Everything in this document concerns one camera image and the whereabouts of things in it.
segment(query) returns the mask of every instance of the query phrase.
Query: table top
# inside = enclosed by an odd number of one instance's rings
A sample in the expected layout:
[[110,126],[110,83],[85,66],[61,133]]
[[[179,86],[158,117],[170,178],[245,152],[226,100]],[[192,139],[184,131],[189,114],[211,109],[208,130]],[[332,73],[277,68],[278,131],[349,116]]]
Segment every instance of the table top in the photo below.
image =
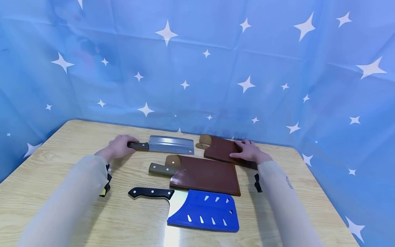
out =
[[[118,134],[146,142],[150,135],[193,139],[199,136],[112,124],[68,121],[0,184],[0,246],[15,246],[24,227],[86,154],[94,154]],[[292,186],[325,246],[358,246],[296,150],[257,144],[289,175]],[[195,148],[195,157],[203,158]],[[241,196],[234,196],[239,217],[237,233],[210,232],[166,225],[166,200],[139,198],[133,187],[169,188],[169,178],[148,174],[151,162],[164,164],[165,153],[136,152],[112,162],[109,195],[99,197],[76,229],[73,246],[282,246],[263,193],[254,187],[254,170],[236,166]]]

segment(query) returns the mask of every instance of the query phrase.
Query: white sleeve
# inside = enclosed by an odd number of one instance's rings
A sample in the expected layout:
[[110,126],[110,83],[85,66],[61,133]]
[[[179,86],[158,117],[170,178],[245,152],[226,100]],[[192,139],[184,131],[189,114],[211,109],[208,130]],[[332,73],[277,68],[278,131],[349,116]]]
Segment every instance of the white sleeve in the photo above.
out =
[[26,226],[17,247],[68,247],[79,219],[107,184],[106,165],[100,156],[80,159]]
[[305,207],[281,167],[275,161],[258,165],[259,181],[267,196],[284,247],[320,247],[320,238]]

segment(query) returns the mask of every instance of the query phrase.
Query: black knife handle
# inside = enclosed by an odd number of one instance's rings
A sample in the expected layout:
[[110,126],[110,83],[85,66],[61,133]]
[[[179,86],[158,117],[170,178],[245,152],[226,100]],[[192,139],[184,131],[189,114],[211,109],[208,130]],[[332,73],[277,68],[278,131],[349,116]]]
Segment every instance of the black knife handle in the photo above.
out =
[[174,194],[174,190],[134,187],[128,194],[133,198],[145,196],[151,198],[166,198],[170,200]]
[[137,151],[149,151],[149,144],[148,142],[128,142],[129,148],[134,148]]

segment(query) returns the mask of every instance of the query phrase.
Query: blue curtain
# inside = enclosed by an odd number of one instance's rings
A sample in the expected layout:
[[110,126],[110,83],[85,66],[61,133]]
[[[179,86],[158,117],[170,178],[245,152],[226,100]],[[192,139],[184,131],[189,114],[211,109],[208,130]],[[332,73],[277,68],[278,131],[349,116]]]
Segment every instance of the blue curtain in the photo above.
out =
[[292,146],[395,243],[390,0],[0,2],[0,181],[70,119]]

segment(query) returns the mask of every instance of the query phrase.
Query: kitchen knife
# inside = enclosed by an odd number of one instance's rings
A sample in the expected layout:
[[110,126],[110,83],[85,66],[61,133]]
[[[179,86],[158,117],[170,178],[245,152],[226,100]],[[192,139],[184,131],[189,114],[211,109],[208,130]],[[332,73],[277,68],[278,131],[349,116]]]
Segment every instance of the kitchen knife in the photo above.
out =
[[140,196],[167,199],[169,225],[222,232],[239,230],[235,201],[227,194],[143,187],[135,187],[128,194],[134,199]]
[[171,166],[158,165],[155,163],[151,163],[148,169],[149,173],[163,175],[166,177],[172,177],[177,171],[178,171],[177,168]]
[[163,153],[179,153],[193,155],[194,141],[191,139],[169,137],[169,136],[150,136],[148,142],[128,142],[128,147],[137,151],[155,151]]

